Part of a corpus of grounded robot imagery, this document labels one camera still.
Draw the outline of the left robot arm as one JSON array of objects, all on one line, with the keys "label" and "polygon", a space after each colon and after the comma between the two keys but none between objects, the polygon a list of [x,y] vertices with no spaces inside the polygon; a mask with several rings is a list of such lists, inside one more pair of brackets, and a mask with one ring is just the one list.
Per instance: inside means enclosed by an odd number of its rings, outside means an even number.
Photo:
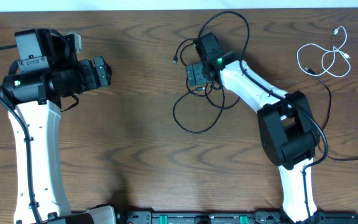
[{"label": "left robot arm", "polygon": [[62,98],[106,87],[111,67],[102,57],[78,60],[76,32],[52,29],[16,32],[19,59],[0,86],[16,144],[17,202],[15,223],[116,223],[110,205],[75,213],[63,186],[59,125]]}]

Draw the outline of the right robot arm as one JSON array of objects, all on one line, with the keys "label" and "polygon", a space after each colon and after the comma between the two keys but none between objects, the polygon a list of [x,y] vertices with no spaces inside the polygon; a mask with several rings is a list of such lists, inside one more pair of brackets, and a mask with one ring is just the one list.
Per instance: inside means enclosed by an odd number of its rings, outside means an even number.
[{"label": "right robot arm", "polygon": [[319,137],[306,96],[264,80],[238,54],[225,53],[211,32],[193,39],[193,44],[200,62],[186,66],[188,84],[216,82],[257,113],[261,145],[279,169],[282,209],[293,223],[310,221],[317,211],[310,171]]}]

